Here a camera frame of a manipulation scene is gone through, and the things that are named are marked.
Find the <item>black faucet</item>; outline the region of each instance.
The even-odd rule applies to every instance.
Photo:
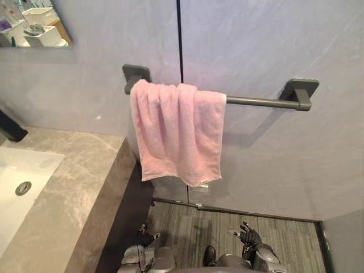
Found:
[[[9,118],[0,110],[0,132],[2,132],[10,141],[19,142],[27,134],[28,131],[21,128],[15,121]]]

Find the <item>floor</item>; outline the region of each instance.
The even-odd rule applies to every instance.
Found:
[[[240,240],[227,233],[246,221],[270,245],[288,272],[325,272],[315,226],[309,222],[276,220],[230,213],[207,212],[191,206],[155,202],[150,207],[150,232],[161,232],[155,246],[172,249],[177,268],[202,266],[205,248],[212,245],[217,256],[241,255]]]

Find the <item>towel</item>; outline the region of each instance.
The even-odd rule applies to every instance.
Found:
[[[130,99],[142,181],[177,176],[198,187],[221,178],[225,94],[140,80]]]

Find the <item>gray towel bar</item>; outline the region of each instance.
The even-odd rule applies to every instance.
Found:
[[[150,71],[146,67],[139,65],[125,64],[123,71],[126,79],[125,93],[130,94],[134,84],[141,79],[151,82]],[[293,78],[289,80],[278,100],[268,100],[265,98],[243,98],[227,96],[228,104],[267,106],[275,108],[295,109],[298,111],[308,111],[311,108],[310,98],[319,86],[317,80],[307,80]]]

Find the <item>wall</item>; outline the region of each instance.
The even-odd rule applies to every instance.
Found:
[[[184,80],[200,89],[276,98],[320,80],[307,113],[228,105],[223,179],[190,202],[324,220],[337,273],[362,272],[363,2],[184,0],[181,20]]]
[[[125,63],[180,81],[176,3],[54,1],[74,46],[1,48],[2,108],[23,124],[126,135]]]

